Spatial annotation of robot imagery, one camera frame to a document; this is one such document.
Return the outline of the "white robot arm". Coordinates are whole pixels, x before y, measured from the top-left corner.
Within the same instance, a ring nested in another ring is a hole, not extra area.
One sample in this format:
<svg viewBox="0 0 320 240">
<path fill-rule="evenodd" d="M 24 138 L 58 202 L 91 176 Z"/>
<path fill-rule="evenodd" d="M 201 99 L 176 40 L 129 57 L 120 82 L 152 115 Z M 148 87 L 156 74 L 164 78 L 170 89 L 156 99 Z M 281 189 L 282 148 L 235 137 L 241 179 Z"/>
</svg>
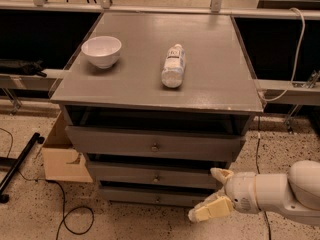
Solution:
<svg viewBox="0 0 320 240">
<path fill-rule="evenodd" d="M 188 213 L 192 222 L 240 213 L 274 212 L 292 221 L 320 225 L 320 163 L 295 162 L 287 173 L 234 173 L 212 168 L 211 175 L 223 187 Z"/>
</svg>

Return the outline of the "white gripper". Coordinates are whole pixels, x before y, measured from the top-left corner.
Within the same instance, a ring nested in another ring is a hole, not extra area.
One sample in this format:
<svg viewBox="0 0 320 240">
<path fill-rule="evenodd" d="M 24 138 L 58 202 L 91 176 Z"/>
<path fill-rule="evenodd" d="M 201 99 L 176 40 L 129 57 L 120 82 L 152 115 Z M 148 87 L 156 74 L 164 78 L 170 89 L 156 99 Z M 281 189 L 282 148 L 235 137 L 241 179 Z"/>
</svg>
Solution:
<svg viewBox="0 0 320 240">
<path fill-rule="evenodd" d="M 260 212 L 256 198 L 256 174 L 254 172 L 234 174 L 231 170 L 221 168 L 211 168 L 210 172 L 213 178 L 225 185 L 226 194 L 219 190 L 197 204 L 188 212 L 191 222 L 226 217 L 234 211 L 234 208 L 240 213 L 257 214 Z"/>
</svg>

